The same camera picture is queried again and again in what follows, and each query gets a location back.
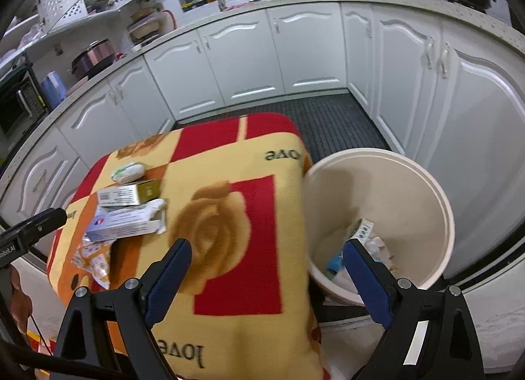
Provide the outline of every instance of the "white bucket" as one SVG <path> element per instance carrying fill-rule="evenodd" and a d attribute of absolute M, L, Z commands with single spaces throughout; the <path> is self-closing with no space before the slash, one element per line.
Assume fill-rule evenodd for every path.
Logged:
<path fill-rule="evenodd" d="M 418 288 L 434 284 L 451 258 L 454 220 L 445 193 L 418 164 L 387 150 L 343 150 L 316 163 L 304 180 L 304 217 L 310 274 L 348 304 L 363 300 L 323 273 L 338 248 L 318 246 L 361 217 L 374 223 L 372 236 L 385 242 L 401 277 Z"/>

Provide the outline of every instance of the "rose pattern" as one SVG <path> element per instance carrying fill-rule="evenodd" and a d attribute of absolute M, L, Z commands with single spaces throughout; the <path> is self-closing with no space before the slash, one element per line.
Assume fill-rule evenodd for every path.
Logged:
<path fill-rule="evenodd" d="M 157 134 L 155 136 L 148 137 L 143 141 L 139 141 L 138 143 L 127 145 L 126 147 L 118 150 L 116 153 L 116 158 L 122 159 L 127 158 L 128 156 L 131 156 L 132 158 L 136 156 L 145 156 L 155 150 L 168 134 L 169 132 L 165 134 Z"/>
<path fill-rule="evenodd" d="M 196 191 L 170 230 L 170 245 L 180 237 L 190 241 L 192 262 L 179 292 L 198 295 L 206 281 L 224 275 L 244 256 L 250 221 L 241 192 L 228 181 Z"/>

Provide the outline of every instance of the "screw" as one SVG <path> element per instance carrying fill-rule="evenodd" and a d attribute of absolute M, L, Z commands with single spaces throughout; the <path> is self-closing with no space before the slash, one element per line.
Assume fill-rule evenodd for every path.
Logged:
<path fill-rule="evenodd" d="M 461 294 L 461 290 L 459 289 L 459 287 L 456 287 L 455 285 L 451 285 L 450 287 L 448 287 L 448 291 L 450 291 L 451 294 L 455 295 L 456 297 Z"/>
<path fill-rule="evenodd" d="M 407 278 L 400 278 L 397 280 L 397 284 L 403 289 L 408 290 L 412 286 L 412 282 Z"/>
<path fill-rule="evenodd" d="M 133 290 L 133 288 L 136 288 L 138 285 L 138 279 L 137 278 L 131 278 L 131 279 L 128 279 L 125 283 L 124 283 L 124 286 L 128 289 L 128 290 Z"/>
<path fill-rule="evenodd" d="M 74 294 L 77 297 L 83 297 L 88 293 L 88 289 L 85 286 L 81 286 L 80 288 L 77 288 L 77 291 L 74 292 Z"/>

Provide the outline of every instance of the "black floor mat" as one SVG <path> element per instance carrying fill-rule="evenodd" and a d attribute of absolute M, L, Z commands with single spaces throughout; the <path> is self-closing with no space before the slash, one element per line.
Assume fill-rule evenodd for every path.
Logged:
<path fill-rule="evenodd" d="M 191 124 L 259 112 L 282 113 L 290 118 L 299 128 L 314 163 L 329 154 L 354 147 L 389 149 L 368 115 L 350 94 L 280 101 L 219 114 Z M 184 126 L 178 124 L 175 129 Z"/>

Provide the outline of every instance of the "paper box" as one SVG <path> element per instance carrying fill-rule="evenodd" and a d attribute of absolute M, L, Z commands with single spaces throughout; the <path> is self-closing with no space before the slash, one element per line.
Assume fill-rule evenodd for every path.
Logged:
<path fill-rule="evenodd" d="M 108 241 L 165 230 L 165 203 L 155 199 L 138 207 L 122 208 L 96 215 L 86 230 L 91 242 Z"/>
<path fill-rule="evenodd" d="M 141 205 L 160 196 L 158 180 L 137 181 L 98 190 L 98 204 L 101 207 L 129 207 Z"/>

